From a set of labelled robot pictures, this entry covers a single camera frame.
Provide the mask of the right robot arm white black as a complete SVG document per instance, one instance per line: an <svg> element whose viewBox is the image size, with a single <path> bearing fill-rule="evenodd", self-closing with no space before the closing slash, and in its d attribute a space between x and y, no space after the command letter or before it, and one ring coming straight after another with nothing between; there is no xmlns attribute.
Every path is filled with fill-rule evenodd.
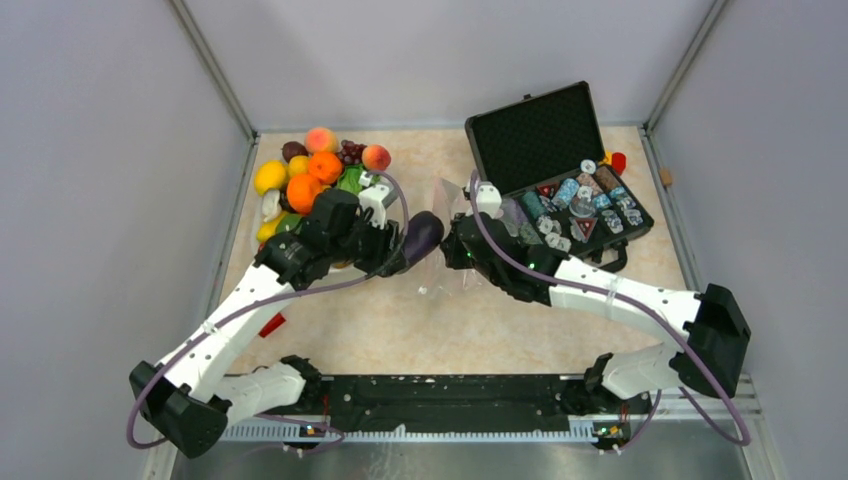
<svg viewBox="0 0 848 480"><path fill-rule="evenodd" d="M640 283L546 245L527 245L487 214L459 215L440 248L447 267L473 269L508 296L579 310L639 330L657 344L601 356L587 372L589 404L612 412L648 390L685 387L735 396L751 329L734 294Z"/></svg>

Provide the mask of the clear zip top bag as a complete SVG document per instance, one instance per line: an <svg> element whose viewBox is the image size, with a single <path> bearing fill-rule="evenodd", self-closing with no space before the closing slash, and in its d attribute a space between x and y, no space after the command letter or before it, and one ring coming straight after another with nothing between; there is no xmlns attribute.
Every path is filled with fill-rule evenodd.
<svg viewBox="0 0 848 480"><path fill-rule="evenodd" d="M432 193L430 210L442 222L444 235L435 250L421 262L422 280L417 293L435 300L477 289L488 281L473 268L469 257L459 258L448 248L452 221L457 215L471 211L463 187L439 177Z"/></svg>

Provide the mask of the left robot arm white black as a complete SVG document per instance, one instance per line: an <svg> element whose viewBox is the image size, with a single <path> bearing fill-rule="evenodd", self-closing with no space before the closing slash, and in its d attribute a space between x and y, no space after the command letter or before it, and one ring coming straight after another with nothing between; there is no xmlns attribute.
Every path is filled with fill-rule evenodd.
<svg viewBox="0 0 848 480"><path fill-rule="evenodd" d="M128 443L138 418L162 442L189 459L207 453L227 427L270 409L308 413L320 386L304 369L279 361L232 376L231 365L271 318L306 296L390 276L403 258L411 216L404 193L377 184L357 194L331 188L314 200L297 225L272 235L230 295L180 346L156 362L141 361L129 375L135 398Z"/></svg>

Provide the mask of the purple eggplant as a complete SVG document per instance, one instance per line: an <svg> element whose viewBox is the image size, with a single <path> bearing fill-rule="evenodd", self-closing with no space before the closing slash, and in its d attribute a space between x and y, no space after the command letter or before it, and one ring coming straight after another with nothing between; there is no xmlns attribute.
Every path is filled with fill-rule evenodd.
<svg viewBox="0 0 848 480"><path fill-rule="evenodd" d="M410 269L424 260L441 243L444 225L433 212L425 210L415 214L408 225L401 254L405 269Z"/></svg>

